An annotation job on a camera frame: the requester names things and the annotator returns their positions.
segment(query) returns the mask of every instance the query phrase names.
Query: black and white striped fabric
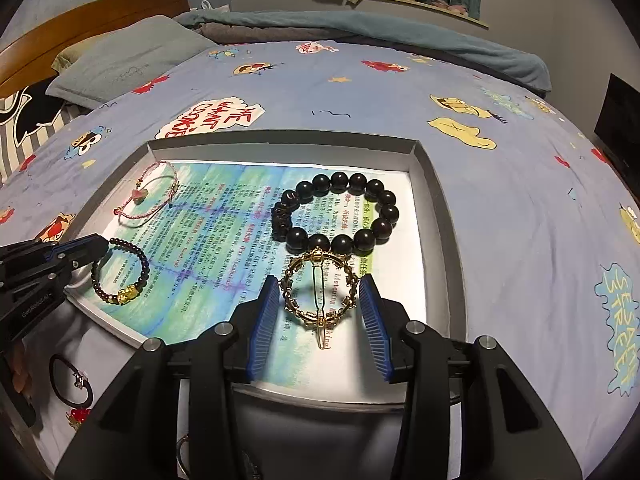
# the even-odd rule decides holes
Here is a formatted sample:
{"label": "black and white striped fabric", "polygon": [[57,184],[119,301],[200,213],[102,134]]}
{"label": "black and white striped fabric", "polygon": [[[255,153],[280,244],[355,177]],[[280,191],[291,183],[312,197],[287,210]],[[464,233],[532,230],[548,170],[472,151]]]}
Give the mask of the black and white striped fabric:
{"label": "black and white striped fabric", "polygon": [[0,177],[3,184],[56,131],[83,113],[78,106],[45,94],[52,79],[0,99]]}

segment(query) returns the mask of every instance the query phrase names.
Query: dark bead bracelet with gold charm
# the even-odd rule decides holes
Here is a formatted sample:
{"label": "dark bead bracelet with gold charm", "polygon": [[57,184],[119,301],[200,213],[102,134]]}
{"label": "dark bead bracelet with gold charm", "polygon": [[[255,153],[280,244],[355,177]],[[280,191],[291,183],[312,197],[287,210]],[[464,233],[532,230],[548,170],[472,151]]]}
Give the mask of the dark bead bracelet with gold charm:
{"label": "dark bead bracelet with gold charm", "polygon": [[118,291],[117,294],[107,294],[100,287],[100,279],[98,277],[98,262],[94,262],[91,268],[91,282],[94,286],[94,291],[98,297],[105,303],[124,305],[129,301],[134,300],[140,295],[142,289],[145,288],[146,282],[149,279],[149,261],[146,259],[145,253],[138,246],[127,242],[126,240],[120,240],[119,238],[111,238],[110,244],[122,248],[129,253],[135,254],[142,264],[142,271],[140,277],[135,283],[127,285],[125,288]]}

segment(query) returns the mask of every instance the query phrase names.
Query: headboard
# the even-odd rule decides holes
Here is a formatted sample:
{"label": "headboard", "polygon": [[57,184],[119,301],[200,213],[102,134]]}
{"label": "headboard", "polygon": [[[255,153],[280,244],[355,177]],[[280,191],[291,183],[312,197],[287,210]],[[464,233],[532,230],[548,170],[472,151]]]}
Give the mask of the headboard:
{"label": "headboard", "polygon": [[51,63],[64,48],[143,18],[170,18],[189,10],[187,0],[96,0],[56,16],[0,52],[0,98],[56,75]]}

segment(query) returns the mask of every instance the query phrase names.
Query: round gold hair clip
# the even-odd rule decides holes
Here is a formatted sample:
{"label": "round gold hair clip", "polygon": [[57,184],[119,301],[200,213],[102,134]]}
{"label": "round gold hair clip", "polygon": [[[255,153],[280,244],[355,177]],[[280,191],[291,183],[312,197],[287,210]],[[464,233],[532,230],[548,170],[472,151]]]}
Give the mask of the round gold hair clip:
{"label": "round gold hair clip", "polygon": [[[291,295],[291,288],[293,285],[293,274],[298,272],[307,262],[311,262],[313,265],[313,282],[314,282],[314,300],[316,304],[316,311],[303,311],[300,309],[298,302]],[[322,267],[325,262],[329,262],[335,265],[337,269],[342,269],[346,275],[347,286],[350,288],[348,295],[342,300],[342,304],[338,310],[332,310],[327,314],[324,312],[324,272]],[[316,273],[320,274],[321,290],[318,291],[316,285]],[[284,271],[284,276],[280,280],[280,288],[282,289],[282,297],[284,298],[284,308],[288,312],[294,314],[297,318],[300,318],[305,326],[316,327],[316,338],[318,340],[318,346],[320,349],[326,348],[326,329],[327,327],[335,326],[340,318],[350,308],[356,305],[356,292],[358,290],[358,277],[351,269],[351,266],[347,263],[347,260],[340,254],[335,254],[330,251],[323,251],[320,248],[315,248],[306,253],[300,254],[292,258],[289,262],[289,267]]]}

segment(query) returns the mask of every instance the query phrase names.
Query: cartoon print bed sheet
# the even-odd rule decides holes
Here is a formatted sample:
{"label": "cartoon print bed sheet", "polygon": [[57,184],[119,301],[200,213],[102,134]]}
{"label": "cartoon print bed sheet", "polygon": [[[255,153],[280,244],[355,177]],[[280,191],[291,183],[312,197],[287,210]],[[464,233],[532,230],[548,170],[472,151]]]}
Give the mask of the cartoon print bed sheet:
{"label": "cartoon print bed sheet", "polygon": [[640,399],[640,227],[602,154],[523,88],[389,48],[219,47],[77,118],[38,150],[0,189],[0,243],[59,239],[145,141],[221,128],[420,140],[453,218],[468,339],[495,336],[585,475],[597,465]]}

